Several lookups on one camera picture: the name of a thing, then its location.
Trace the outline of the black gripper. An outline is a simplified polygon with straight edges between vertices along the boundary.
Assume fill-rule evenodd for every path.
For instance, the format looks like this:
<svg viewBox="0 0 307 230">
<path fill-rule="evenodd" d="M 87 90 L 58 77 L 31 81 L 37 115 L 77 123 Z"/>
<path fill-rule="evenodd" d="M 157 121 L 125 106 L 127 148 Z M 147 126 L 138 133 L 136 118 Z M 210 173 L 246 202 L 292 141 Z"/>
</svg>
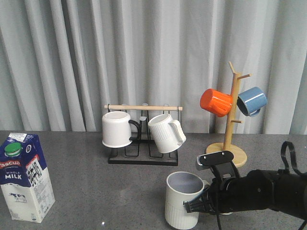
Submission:
<svg viewBox="0 0 307 230">
<path fill-rule="evenodd" d="M 187 213 L 230 213 L 249 210 L 249 182 L 247 178 L 229 180 L 221 190 L 214 181 L 189 202 L 183 203 Z"/>
</svg>

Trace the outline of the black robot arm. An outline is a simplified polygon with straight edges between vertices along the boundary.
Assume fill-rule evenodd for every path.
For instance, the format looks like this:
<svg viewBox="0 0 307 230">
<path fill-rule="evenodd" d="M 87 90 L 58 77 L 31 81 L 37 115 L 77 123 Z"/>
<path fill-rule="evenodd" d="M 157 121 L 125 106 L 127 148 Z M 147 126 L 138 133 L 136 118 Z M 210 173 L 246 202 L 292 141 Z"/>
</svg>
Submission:
<svg viewBox="0 0 307 230">
<path fill-rule="evenodd" d="M 184 207 L 188 213 L 210 214 L 271 209 L 305 220 L 307 182 L 281 170 L 252 170 L 245 177 L 228 179 L 223 188 L 214 180 Z"/>
</svg>

